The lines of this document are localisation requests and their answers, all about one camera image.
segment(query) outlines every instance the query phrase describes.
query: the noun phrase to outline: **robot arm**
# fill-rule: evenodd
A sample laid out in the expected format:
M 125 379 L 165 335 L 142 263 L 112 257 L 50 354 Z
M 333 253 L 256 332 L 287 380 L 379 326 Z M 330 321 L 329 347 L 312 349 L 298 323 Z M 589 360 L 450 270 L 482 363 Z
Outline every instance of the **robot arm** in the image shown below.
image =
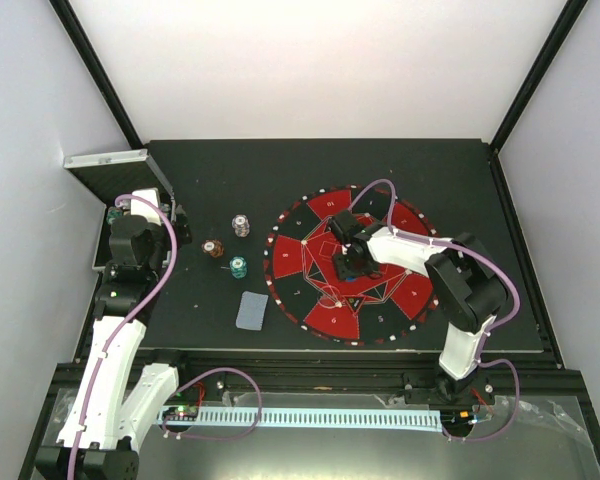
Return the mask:
M 159 206 L 156 189 L 133 195 Z M 113 259 L 96 292 L 93 343 L 75 403 L 57 437 L 57 446 L 41 447 L 36 457 L 36 468 L 47 479 L 67 478 L 69 455 L 78 432 L 76 479 L 135 478 L 145 435 L 178 387 L 173 362 L 152 363 L 144 367 L 140 381 L 123 402 L 133 359 L 155 302 L 125 323 L 108 348 L 103 348 L 127 314 L 157 284 L 170 247 L 164 225 L 150 207 L 131 200 L 128 213 L 111 225 Z M 87 414 L 81 419 L 87 397 Z
M 449 320 L 445 346 L 439 364 L 453 383 L 467 378 L 478 364 L 477 353 L 485 329 L 493 323 L 507 299 L 498 277 L 473 258 L 452 248 L 418 242 L 400 236 L 376 222 L 365 226 L 344 210 L 330 219 L 332 233 L 342 244 L 342 253 L 333 256 L 340 280 L 372 275 L 379 264 L 390 263 L 428 276 L 442 311 Z M 444 239 L 487 253 L 472 235 Z

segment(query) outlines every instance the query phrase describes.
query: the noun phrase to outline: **wire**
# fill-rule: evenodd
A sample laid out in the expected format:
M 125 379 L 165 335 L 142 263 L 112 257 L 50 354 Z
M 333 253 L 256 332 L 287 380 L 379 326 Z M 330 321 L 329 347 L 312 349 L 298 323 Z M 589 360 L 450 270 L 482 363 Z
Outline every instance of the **wire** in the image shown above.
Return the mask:
M 387 212 L 387 227 L 389 227 L 389 230 L 393 233 L 393 224 L 391 223 L 391 217 L 393 215 L 393 208 L 396 206 L 396 187 L 391 180 L 388 180 L 386 178 L 380 178 L 371 182 L 369 185 L 364 187 L 358 195 L 356 195 L 356 198 L 353 199 L 353 202 L 351 202 L 351 205 L 349 205 L 347 210 L 351 211 L 354 205 L 358 203 L 362 197 L 364 197 L 365 193 L 367 193 L 379 183 L 386 183 L 389 186 L 389 190 L 391 190 L 391 202 L 389 203 L 389 211 Z
M 194 385 L 195 383 L 199 382 L 203 378 L 206 378 L 210 375 L 213 375 L 216 373 L 221 373 L 221 372 L 235 373 L 236 375 L 240 375 L 242 378 L 247 380 L 251 384 L 253 389 L 255 390 L 256 395 L 258 396 L 258 411 L 256 413 L 256 418 L 253 420 L 253 423 L 249 427 L 247 427 L 247 429 L 244 430 L 243 432 L 240 432 L 236 435 L 232 435 L 230 437 L 208 437 L 206 435 L 195 435 L 195 434 L 187 434 L 187 433 L 177 433 L 176 434 L 174 432 L 171 432 L 167 429 L 166 424 L 167 424 L 168 419 L 165 418 L 162 422 L 162 431 L 164 432 L 165 437 L 172 435 L 172 436 L 175 436 L 178 438 L 191 438 L 191 439 L 195 439 L 195 440 L 213 440 L 213 441 L 218 441 L 218 442 L 226 442 L 226 441 L 230 441 L 230 440 L 238 440 L 240 438 L 246 437 L 251 432 L 253 432 L 253 430 L 258 425 L 258 422 L 260 422 L 260 418 L 262 418 L 262 393 L 260 392 L 260 388 L 258 387 L 258 384 L 255 382 L 255 380 L 253 378 L 251 378 L 249 375 L 247 375 L 245 372 L 243 372 L 242 370 L 238 370 L 237 368 L 232 368 L 232 367 L 214 368 L 212 370 L 209 370 L 209 371 L 203 373 L 202 375 L 198 375 L 196 378 L 194 378 L 190 382 L 185 383 L 182 387 L 180 387 L 178 390 L 176 390 L 175 393 L 171 397 L 186 390 L 191 385 Z
M 482 395 L 480 395 L 480 393 L 478 392 L 478 390 L 475 389 L 475 387 L 471 387 L 471 393 L 473 393 L 473 396 L 478 399 L 480 405 L 484 405 L 489 411 L 489 413 L 493 415 L 493 408 L 491 407 L 491 405 L 484 401 L 484 398 L 482 398 Z
M 511 363 L 506 358 L 501 358 L 499 360 L 494 360 L 493 362 L 482 363 L 479 366 L 480 366 L 480 368 L 490 368 L 490 367 L 493 367 L 495 365 L 500 365 L 500 364 L 505 364 L 505 365 L 507 365 L 511 369 L 511 374 L 513 375 L 513 383 L 515 384 L 515 388 L 516 388 L 516 395 L 515 395 L 515 400 L 514 400 L 514 404 L 513 404 L 513 412 L 511 412 L 511 416 L 509 417 L 509 420 L 507 420 L 507 423 L 505 423 L 496 432 L 491 433 L 489 435 L 485 435 L 484 437 L 478 437 L 478 438 L 455 437 L 455 436 L 451 435 L 447 431 L 447 429 L 444 428 L 444 426 L 443 426 L 442 427 L 442 433 L 449 440 L 456 440 L 456 441 L 460 441 L 460 442 L 464 442 L 464 443 L 486 442 L 488 440 L 493 440 L 494 438 L 499 437 L 500 435 L 502 435 L 503 433 L 505 433 L 507 430 L 509 430 L 509 428 L 511 427 L 511 425 L 513 425 L 513 421 L 516 419 L 516 416 L 518 415 L 518 408 L 519 408 L 519 405 L 520 405 L 520 379 L 518 378 L 518 371 L 516 370 L 516 367 L 513 365 L 513 363 Z
M 204 388 L 204 384 L 202 382 L 194 383 L 194 387 L 198 387 L 198 409 L 202 406 L 202 400 L 204 400 L 204 395 L 206 392 Z
M 176 258 L 178 256 L 178 248 L 177 248 L 178 242 L 176 240 L 176 232 L 173 229 L 173 226 L 171 225 L 171 222 L 166 217 L 166 215 L 158 207 L 156 207 L 154 204 L 152 204 L 148 200 L 145 200 L 144 198 L 141 198 L 141 197 L 137 197 L 135 195 L 120 195 L 118 198 L 116 198 L 114 203 L 116 206 L 120 206 L 120 204 L 123 200 L 137 200 L 138 202 L 144 203 L 160 217 L 160 220 L 162 220 L 162 223 L 164 224 L 164 226 L 167 229 L 167 232 L 169 233 L 169 239 L 171 240 L 171 261 L 169 262 L 169 265 L 167 266 L 167 270 L 164 272 L 164 275 L 162 276 L 160 281 L 158 281 L 156 286 L 153 287 L 153 290 L 151 290 L 151 292 L 149 292 L 149 294 L 146 297 L 144 297 L 135 306 L 135 308 L 133 308 L 127 314 L 126 317 L 124 317 L 124 320 L 122 320 L 120 322 L 120 324 L 113 330 L 113 332 L 111 332 L 111 335 L 109 336 L 109 338 L 104 343 L 104 346 L 102 347 L 103 353 L 107 353 L 109 347 L 111 346 L 111 343 L 116 338 L 118 333 L 120 333 L 120 330 L 122 330 L 122 328 L 127 323 L 134 320 L 135 317 L 138 315 L 138 313 L 144 307 L 146 307 L 147 304 L 151 300 L 154 299 L 154 297 L 158 294 L 158 292 L 160 292 L 162 287 L 164 287 L 165 283 L 167 283 L 167 280 L 169 280 L 169 277 L 171 276 L 171 273 L 173 272 L 173 269 L 176 265 Z M 91 377 L 89 378 L 89 383 L 87 384 L 87 390 L 85 392 L 84 400 L 82 402 L 82 408 L 80 410 L 80 416 L 78 419 L 78 424 L 81 426 L 84 425 L 84 422 L 87 418 L 87 410 L 89 408 L 89 401 L 91 400 L 91 395 L 93 394 L 93 387 L 96 383 L 96 378 L 98 377 L 98 373 L 100 372 L 100 367 L 102 366 L 102 360 L 103 360 L 102 358 L 98 358 L 98 360 L 96 361 L 93 371 L 91 372 Z M 80 439 L 81 438 L 82 438 L 82 430 L 78 430 L 76 433 L 75 439 L 73 441 L 73 446 L 71 447 L 71 453 L 69 454 L 67 480 L 75 479 L 76 461 L 78 458 L 78 449 L 80 447 Z

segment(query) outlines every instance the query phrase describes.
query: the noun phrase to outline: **black tabletop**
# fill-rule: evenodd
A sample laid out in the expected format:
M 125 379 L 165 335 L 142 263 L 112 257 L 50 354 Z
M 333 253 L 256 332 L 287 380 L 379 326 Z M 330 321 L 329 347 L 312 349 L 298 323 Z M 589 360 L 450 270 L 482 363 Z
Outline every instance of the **black tabletop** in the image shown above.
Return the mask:
M 536 321 L 488 164 L 479 140 L 173 140 L 149 152 L 189 217 L 193 244 L 184 246 L 154 310 L 141 348 L 252 351 L 440 351 L 447 320 L 439 310 L 417 331 L 383 344 L 352 346 L 319 338 L 294 324 L 270 298 L 261 331 L 235 326 L 243 292 L 269 294 L 263 250 L 280 214 L 320 189 L 394 182 L 398 196 L 426 215 L 439 235 L 475 234 L 518 286 L 518 317 L 493 333 L 486 350 L 541 351 Z M 245 214 L 251 231 L 235 235 Z M 202 252 L 207 239 L 225 247 L 221 259 Z M 235 279 L 233 256 L 247 261 Z

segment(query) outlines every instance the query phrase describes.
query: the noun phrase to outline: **cable tray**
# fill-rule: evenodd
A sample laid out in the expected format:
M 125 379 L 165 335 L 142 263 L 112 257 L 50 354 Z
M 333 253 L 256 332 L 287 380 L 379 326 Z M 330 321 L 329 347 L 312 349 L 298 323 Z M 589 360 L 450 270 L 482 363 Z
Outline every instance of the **cable tray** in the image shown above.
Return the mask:
M 162 425 L 163 412 L 156 420 Z M 168 426 L 248 427 L 255 407 L 201 407 L 195 420 L 170 420 Z M 356 428 L 441 432 L 440 412 L 333 408 L 263 408 L 258 427 Z

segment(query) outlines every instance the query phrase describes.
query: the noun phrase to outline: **white wall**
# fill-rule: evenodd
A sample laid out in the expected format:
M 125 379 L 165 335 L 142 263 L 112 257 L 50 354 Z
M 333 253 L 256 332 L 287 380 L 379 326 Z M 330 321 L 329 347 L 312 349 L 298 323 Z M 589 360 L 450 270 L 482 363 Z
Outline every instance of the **white wall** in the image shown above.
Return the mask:
M 102 207 L 65 155 L 128 149 L 47 0 L 0 1 L 0 479 L 75 349 Z
M 490 141 L 565 0 L 72 0 L 144 141 Z
M 568 367 L 600 420 L 600 1 L 589 2 L 502 152 Z

